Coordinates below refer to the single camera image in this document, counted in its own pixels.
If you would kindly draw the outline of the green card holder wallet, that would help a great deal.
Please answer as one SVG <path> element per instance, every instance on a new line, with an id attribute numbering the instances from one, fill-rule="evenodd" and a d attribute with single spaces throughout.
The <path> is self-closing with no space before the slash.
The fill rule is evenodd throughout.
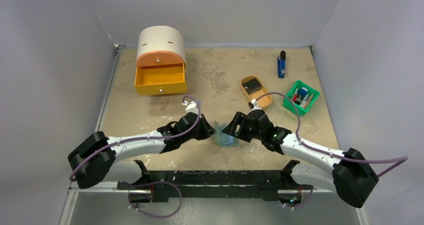
<path id="1" fill-rule="evenodd" d="M 228 134 L 223 133 L 223 129 L 228 126 L 228 123 L 224 122 L 222 124 L 218 123 L 216 120 L 214 121 L 214 141 L 217 145 L 222 148 L 231 148 L 231 147 L 239 147 L 239 139 Z"/>

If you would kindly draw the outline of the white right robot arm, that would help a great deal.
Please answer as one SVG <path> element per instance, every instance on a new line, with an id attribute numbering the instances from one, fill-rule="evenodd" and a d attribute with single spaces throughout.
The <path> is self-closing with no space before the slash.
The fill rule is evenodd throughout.
<path id="1" fill-rule="evenodd" d="M 262 109 L 237 112 L 222 132 L 248 143 L 259 140 L 269 151 L 293 157 L 280 172 L 280 181 L 288 189 L 296 185 L 322 188 L 361 208 L 379 182 L 358 150 L 342 151 L 313 142 L 305 145 L 291 130 L 275 126 Z"/>

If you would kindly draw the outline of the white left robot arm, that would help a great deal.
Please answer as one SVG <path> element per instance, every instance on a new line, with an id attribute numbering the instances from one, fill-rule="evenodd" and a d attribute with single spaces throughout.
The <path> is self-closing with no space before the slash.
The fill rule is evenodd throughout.
<path id="1" fill-rule="evenodd" d="M 97 131 L 67 156 L 72 169 L 69 179 L 76 182 L 80 189 L 91 188 L 102 182 L 119 161 L 171 152 L 190 140 L 206 140 L 215 133 L 204 114 L 193 112 L 141 135 L 112 137 Z"/>

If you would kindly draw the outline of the orange oval tray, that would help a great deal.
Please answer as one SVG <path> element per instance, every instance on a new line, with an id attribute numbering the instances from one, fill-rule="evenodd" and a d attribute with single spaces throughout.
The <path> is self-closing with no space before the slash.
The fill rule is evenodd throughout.
<path id="1" fill-rule="evenodd" d="M 243 88 L 243 86 L 242 86 L 242 83 L 244 83 L 244 82 L 246 82 L 246 81 L 249 81 L 249 80 L 251 80 L 251 79 L 253 79 L 253 78 L 257 78 L 258 80 L 259 80 L 259 82 L 261 83 L 261 85 L 262 85 L 262 88 L 261 88 L 261 90 L 259 90 L 259 91 L 256 91 L 256 92 L 254 92 L 254 93 L 252 93 L 252 94 L 247 94 L 247 92 L 245 91 L 245 89 Z M 247 76 L 247 77 L 244 77 L 244 78 L 242 78 L 241 79 L 241 82 L 240 82 L 240 87 L 241 87 L 241 92 L 243 93 L 243 95 L 245 96 L 245 98 L 250 102 L 252 99 L 257 99 L 258 97 L 260 97 L 260 96 L 262 96 L 262 95 L 264 95 L 264 94 L 267 94 L 269 91 L 268 91 L 268 89 L 265 87 L 265 85 L 262 83 L 262 81 L 257 77 L 257 76 L 254 76 L 254 75 L 250 75 L 250 76 Z M 272 102 L 273 102 L 273 98 L 272 98 L 272 96 L 271 95 L 265 95 L 265 96 L 263 96 L 259 101 L 258 101 L 258 104 L 263 108 L 263 109 L 266 109 L 267 107 L 269 107 L 271 104 L 272 104 Z"/>

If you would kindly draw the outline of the green bin with pens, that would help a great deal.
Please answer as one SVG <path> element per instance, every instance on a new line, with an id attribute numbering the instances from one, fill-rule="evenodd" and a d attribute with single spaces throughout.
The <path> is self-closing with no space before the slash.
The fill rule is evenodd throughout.
<path id="1" fill-rule="evenodd" d="M 295 108 L 297 108 L 298 114 L 303 116 L 312 108 L 320 96 L 320 92 L 301 80 L 297 80 L 286 96 L 289 100 L 284 99 L 282 106 L 293 114 L 296 114 Z"/>

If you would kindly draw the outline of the yellow open drawer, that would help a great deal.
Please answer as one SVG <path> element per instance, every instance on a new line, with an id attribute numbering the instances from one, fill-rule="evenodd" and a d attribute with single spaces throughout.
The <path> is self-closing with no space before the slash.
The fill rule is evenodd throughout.
<path id="1" fill-rule="evenodd" d="M 185 64 L 138 66 L 134 87 L 143 96 L 185 93 L 188 90 Z"/>

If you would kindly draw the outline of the blue stapler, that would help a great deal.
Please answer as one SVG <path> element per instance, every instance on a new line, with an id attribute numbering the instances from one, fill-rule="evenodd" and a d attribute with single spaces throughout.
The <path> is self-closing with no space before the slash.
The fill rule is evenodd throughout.
<path id="1" fill-rule="evenodd" d="M 286 74 L 286 52 L 282 50 L 277 57 L 277 76 L 284 79 Z"/>

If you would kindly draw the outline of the white orange drawer cabinet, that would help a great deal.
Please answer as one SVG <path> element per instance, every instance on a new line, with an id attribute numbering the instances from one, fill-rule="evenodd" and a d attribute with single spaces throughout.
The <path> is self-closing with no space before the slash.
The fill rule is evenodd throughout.
<path id="1" fill-rule="evenodd" d="M 187 71 L 185 41 L 175 28 L 155 25 L 145 28 L 138 36 L 137 67 L 182 64 Z"/>

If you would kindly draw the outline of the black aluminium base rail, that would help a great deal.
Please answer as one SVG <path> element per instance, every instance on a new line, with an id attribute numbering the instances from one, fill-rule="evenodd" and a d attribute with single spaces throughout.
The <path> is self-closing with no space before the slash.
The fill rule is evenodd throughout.
<path id="1" fill-rule="evenodd" d="M 279 195 L 280 190 L 300 190 L 311 185 L 286 186 L 281 170 L 147 170 L 136 161 L 136 181 L 117 179 L 117 189 L 135 191 L 149 189 L 155 203 L 171 197 L 187 198 L 255 198 L 292 204 Z"/>

